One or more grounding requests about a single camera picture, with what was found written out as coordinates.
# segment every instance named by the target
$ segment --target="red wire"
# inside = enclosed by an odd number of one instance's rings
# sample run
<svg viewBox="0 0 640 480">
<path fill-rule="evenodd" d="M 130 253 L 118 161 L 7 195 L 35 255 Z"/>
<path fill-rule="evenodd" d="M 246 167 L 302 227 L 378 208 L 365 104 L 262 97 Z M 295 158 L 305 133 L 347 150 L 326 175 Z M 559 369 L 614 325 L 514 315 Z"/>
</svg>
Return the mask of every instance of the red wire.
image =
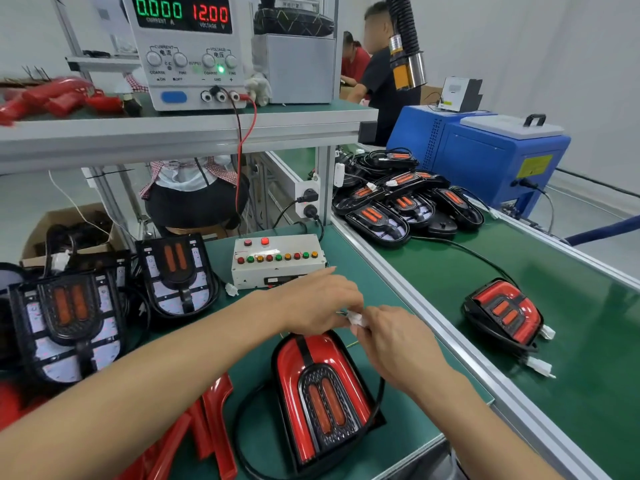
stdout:
<svg viewBox="0 0 640 480">
<path fill-rule="evenodd" d="M 244 135 L 244 138 L 242 138 L 242 140 L 240 141 L 240 144 L 238 144 L 238 165 L 237 165 L 237 181 L 236 181 L 236 213 L 240 214 L 240 210 L 239 210 L 239 197 L 240 197 L 240 171 L 241 171 L 241 156 L 242 156 L 242 145 L 244 145 L 244 142 L 247 140 L 247 138 L 249 138 L 249 135 L 251 135 L 251 131 L 253 131 L 253 127 L 255 126 L 255 122 L 258 119 L 258 106 L 256 106 L 255 101 L 253 99 L 251 99 L 248 96 L 242 97 L 240 96 L 242 100 L 247 100 L 247 101 L 251 101 L 251 103 L 253 104 L 253 122 L 251 123 L 251 127 L 249 128 L 249 131 L 246 132 L 246 135 Z"/>
</svg>

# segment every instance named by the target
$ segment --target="black skirt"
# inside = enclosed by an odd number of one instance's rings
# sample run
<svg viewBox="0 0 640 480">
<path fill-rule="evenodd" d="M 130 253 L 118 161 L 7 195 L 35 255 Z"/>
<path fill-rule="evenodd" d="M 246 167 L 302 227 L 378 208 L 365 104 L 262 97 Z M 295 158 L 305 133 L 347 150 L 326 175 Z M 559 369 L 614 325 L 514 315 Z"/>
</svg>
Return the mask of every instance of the black skirt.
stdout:
<svg viewBox="0 0 640 480">
<path fill-rule="evenodd" d="M 248 199 L 249 179 L 240 174 L 240 214 Z M 145 208 L 156 226 L 178 229 L 214 226 L 236 217 L 236 187 L 221 178 L 195 192 L 181 192 L 153 184 Z"/>
</svg>

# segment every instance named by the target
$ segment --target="man in black shirt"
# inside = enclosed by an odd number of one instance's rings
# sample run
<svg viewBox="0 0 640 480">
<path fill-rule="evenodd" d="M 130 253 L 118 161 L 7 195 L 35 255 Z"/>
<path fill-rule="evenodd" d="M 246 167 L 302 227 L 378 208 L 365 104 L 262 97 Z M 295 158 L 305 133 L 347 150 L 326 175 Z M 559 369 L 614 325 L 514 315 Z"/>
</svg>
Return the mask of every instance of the man in black shirt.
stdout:
<svg viewBox="0 0 640 480">
<path fill-rule="evenodd" d="M 371 61 L 362 80 L 350 92 L 347 100 L 359 103 L 369 95 L 369 107 L 378 110 L 378 130 L 375 141 L 363 141 L 376 146 L 386 146 L 400 111 L 404 106 L 420 104 L 420 88 L 397 91 L 391 71 L 389 39 L 394 35 L 394 24 L 387 3 L 372 5 L 364 15 L 364 46 Z"/>
</svg>

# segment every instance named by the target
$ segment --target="woman in red shirt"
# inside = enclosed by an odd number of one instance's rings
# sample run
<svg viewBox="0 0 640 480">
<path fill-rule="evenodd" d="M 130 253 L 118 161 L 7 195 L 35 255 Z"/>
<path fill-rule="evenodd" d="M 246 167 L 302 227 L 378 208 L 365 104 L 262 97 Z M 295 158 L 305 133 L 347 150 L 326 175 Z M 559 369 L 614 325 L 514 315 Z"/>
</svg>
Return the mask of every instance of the woman in red shirt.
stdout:
<svg viewBox="0 0 640 480">
<path fill-rule="evenodd" d="M 345 32 L 342 41 L 342 71 L 340 72 L 342 75 L 340 79 L 347 86 L 354 88 L 356 84 L 360 83 L 370 59 L 371 56 L 362 48 L 360 42 L 354 41 L 350 32 Z"/>
</svg>

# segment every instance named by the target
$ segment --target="yellow label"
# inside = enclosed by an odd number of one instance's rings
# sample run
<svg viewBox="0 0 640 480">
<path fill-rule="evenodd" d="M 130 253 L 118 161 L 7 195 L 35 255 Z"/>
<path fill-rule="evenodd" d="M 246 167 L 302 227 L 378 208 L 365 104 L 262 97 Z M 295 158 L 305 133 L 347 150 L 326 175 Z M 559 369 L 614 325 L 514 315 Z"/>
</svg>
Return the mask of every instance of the yellow label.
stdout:
<svg viewBox="0 0 640 480">
<path fill-rule="evenodd" d="M 518 172 L 518 176 L 516 178 L 542 175 L 547 171 L 547 167 L 549 166 L 549 163 L 551 163 L 551 159 L 553 157 L 553 155 L 545 155 L 543 157 L 526 158 L 522 162 L 522 166 L 520 167 L 520 171 Z"/>
</svg>

